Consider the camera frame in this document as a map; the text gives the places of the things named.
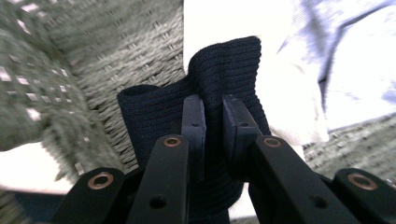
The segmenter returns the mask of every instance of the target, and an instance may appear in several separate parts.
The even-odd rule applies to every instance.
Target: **dark navy sock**
[[[118,95],[120,109],[139,165],[146,165],[157,138],[181,120],[184,98],[199,94],[205,106],[205,180],[190,184],[190,223],[226,223],[227,209],[236,202],[242,184],[227,175],[222,152],[222,95],[241,99],[263,134],[270,134],[255,93],[261,57],[260,39],[254,36],[209,46],[197,52],[189,74],[159,88],[135,86]]]

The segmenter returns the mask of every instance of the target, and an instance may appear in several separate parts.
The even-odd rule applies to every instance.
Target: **ribbed sock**
[[[228,216],[225,211],[241,194],[242,184],[231,180],[224,162],[222,95],[241,99],[262,133],[270,134],[254,89],[260,57],[260,40],[254,36],[216,44],[192,57],[189,74],[180,81],[163,88],[136,86],[118,95],[139,165],[147,164],[157,138],[169,134],[171,124],[181,120],[184,98],[199,94],[203,99],[205,180],[190,184],[190,223],[220,223],[224,218],[219,217]]]

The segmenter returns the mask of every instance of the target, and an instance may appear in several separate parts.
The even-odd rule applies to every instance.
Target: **light blue cloth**
[[[396,1],[293,4],[291,35],[280,51],[297,49],[318,74],[329,129],[396,112]]]

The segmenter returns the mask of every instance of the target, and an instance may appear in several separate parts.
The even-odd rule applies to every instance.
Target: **metal screw head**
[[[170,137],[170,138],[166,138],[165,141],[163,141],[163,144],[166,145],[167,147],[176,147],[180,145],[180,140],[175,137]]]
[[[102,172],[93,176],[90,181],[88,181],[88,187],[90,187],[90,189],[104,189],[109,186],[113,180],[114,176],[111,173]]]
[[[264,144],[267,145],[268,147],[280,147],[280,145],[282,145],[279,142],[279,140],[277,140],[275,138],[265,138]]]
[[[360,189],[374,190],[378,188],[378,185],[372,179],[358,173],[348,175],[347,180]]]

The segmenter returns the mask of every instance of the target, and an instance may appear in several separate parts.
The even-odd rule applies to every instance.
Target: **black sock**
[[[242,184],[227,175],[223,159],[222,95],[241,99],[262,133],[270,134],[254,90],[260,57],[260,39],[254,36],[216,44],[192,57],[189,74],[180,81],[163,88],[136,86],[118,95],[139,165],[147,164],[157,138],[169,134],[172,122],[181,120],[184,98],[199,94],[203,99],[207,127],[205,180],[190,184],[190,222],[219,223],[214,219],[220,220],[220,214],[228,216],[225,211],[241,194]]]

